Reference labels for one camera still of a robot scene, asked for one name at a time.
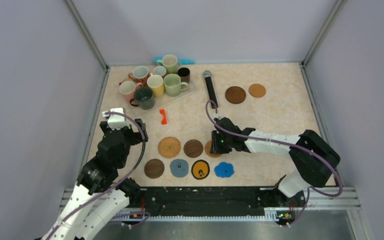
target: white wall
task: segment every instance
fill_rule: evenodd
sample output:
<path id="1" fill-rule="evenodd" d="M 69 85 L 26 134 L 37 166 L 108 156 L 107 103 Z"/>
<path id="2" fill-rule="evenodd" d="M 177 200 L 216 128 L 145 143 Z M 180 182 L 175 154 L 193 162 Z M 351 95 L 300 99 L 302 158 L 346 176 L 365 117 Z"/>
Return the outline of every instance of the white wall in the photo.
<path id="1" fill-rule="evenodd" d="M 109 65 L 302 61 L 336 0 L 74 0 Z"/>
<path id="2" fill-rule="evenodd" d="M 349 0 L 308 66 L 374 239 L 384 239 L 384 1 Z"/>
<path id="3" fill-rule="evenodd" d="M 102 79 L 62 0 L 0 0 L 0 240 L 56 220 Z"/>

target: black microphone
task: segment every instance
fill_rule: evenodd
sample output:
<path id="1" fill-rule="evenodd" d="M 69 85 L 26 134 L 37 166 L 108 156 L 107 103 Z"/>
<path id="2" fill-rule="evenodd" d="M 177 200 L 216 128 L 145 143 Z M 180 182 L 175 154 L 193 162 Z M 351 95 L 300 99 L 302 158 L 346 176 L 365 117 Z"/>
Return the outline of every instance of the black microphone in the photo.
<path id="1" fill-rule="evenodd" d="M 215 106 L 213 103 L 211 103 L 211 108 L 216 109 L 219 107 L 219 104 L 217 103 L 216 93 L 214 92 L 214 86 L 213 81 L 211 80 L 211 72 L 210 71 L 204 71 L 202 74 L 202 77 L 205 79 L 206 89 L 208 91 L 208 97 L 210 100 L 214 101 Z"/>

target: blue coaster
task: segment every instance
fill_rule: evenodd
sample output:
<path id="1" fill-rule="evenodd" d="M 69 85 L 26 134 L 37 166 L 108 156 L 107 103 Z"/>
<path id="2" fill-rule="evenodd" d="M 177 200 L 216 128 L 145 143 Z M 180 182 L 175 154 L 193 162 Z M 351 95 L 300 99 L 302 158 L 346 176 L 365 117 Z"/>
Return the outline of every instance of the blue coaster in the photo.
<path id="1" fill-rule="evenodd" d="M 214 168 L 214 172 L 219 178 L 230 178 L 235 173 L 233 165 L 227 162 L 220 162 L 220 164 Z"/>
<path id="2" fill-rule="evenodd" d="M 188 175 L 189 172 L 189 164 L 187 161 L 183 159 L 174 159 L 170 163 L 171 174 L 176 178 L 183 178 Z"/>

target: green mug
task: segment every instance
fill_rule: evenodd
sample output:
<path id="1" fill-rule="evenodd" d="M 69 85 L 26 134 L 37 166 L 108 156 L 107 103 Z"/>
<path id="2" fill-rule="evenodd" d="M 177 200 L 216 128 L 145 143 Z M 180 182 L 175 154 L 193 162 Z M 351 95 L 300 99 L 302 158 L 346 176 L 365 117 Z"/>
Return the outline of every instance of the green mug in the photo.
<path id="1" fill-rule="evenodd" d="M 164 88 L 167 95 L 170 97 L 177 97 L 181 92 L 188 89 L 189 84 L 187 82 L 181 81 L 179 75 L 177 74 L 168 74 L 164 77 Z"/>
<path id="2" fill-rule="evenodd" d="M 179 69 L 178 58 L 173 54 L 165 55 L 162 60 L 156 61 L 156 64 L 164 66 L 168 74 L 175 74 Z"/>

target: green mug handle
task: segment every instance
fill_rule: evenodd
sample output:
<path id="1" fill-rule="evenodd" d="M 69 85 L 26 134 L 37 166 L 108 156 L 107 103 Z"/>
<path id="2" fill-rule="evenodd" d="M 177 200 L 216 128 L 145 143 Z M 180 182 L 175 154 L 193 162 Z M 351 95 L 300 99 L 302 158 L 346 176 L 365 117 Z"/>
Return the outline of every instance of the green mug handle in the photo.
<path id="1" fill-rule="evenodd" d="M 189 84 L 188 84 L 187 82 L 185 82 L 185 81 L 182 81 L 182 82 L 180 83 L 180 85 L 186 86 L 186 87 L 180 89 L 181 92 L 185 91 L 185 90 L 188 89 L 188 87 L 189 87 Z"/>

